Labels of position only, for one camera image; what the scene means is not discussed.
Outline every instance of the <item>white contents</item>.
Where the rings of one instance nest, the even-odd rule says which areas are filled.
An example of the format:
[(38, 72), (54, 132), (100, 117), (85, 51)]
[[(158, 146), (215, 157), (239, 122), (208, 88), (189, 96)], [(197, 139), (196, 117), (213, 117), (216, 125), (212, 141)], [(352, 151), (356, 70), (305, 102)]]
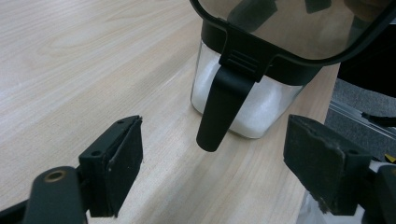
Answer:
[[(191, 92), (191, 103), (203, 113), (213, 78), (219, 70), (220, 55), (201, 43), (199, 62)], [(302, 86), (288, 86), (264, 76), (243, 103), (231, 130), (249, 138), (260, 138), (285, 112)]]

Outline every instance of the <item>jar handle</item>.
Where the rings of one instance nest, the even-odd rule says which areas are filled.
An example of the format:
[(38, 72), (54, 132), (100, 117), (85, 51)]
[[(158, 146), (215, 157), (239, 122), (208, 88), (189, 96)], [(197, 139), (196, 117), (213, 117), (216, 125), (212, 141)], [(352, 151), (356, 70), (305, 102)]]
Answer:
[(227, 66), (219, 68), (210, 87), (196, 138), (203, 150), (213, 152), (218, 149), (254, 83), (254, 79)]

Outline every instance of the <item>gray carpet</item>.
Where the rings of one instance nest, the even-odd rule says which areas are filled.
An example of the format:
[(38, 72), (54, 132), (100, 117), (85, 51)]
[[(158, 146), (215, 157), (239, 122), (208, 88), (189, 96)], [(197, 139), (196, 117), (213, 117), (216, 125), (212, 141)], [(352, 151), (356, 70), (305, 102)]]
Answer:
[(374, 157), (384, 161), (385, 153), (396, 156), (396, 129), (383, 128), (361, 117), (361, 112), (396, 117), (396, 98), (367, 91), (337, 79), (325, 125)]

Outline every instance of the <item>wooden table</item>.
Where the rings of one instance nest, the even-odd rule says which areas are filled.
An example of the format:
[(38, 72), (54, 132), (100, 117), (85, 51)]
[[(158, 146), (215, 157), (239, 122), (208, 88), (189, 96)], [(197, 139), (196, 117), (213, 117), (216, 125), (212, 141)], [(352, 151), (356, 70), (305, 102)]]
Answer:
[(187, 0), (7, 1), (0, 7), (0, 209), (107, 127), (143, 117), (144, 161), (115, 218), (90, 223), (294, 223), (304, 187), (283, 162), (288, 114), (323, 121), (325, 67), (262, 139), (201, 150), (190, 103), (201, 18)]

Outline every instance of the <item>screw hole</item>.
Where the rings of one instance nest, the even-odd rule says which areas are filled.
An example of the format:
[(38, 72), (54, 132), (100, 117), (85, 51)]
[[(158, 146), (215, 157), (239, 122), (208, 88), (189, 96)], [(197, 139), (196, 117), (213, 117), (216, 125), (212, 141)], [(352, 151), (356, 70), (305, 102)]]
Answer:
[(66, 171), (63, 170), (54, 171), (47, 174), (46, 177), (44, 177), (44, 181), (47, 183), (56, 182), (58, 180), (63, 179), (65, 175), (66, 175)]
[(92, 156), (99, 156), (100, 154), (102, 154), (101, 151), (93, 151), (93, 152), (91, 153)]

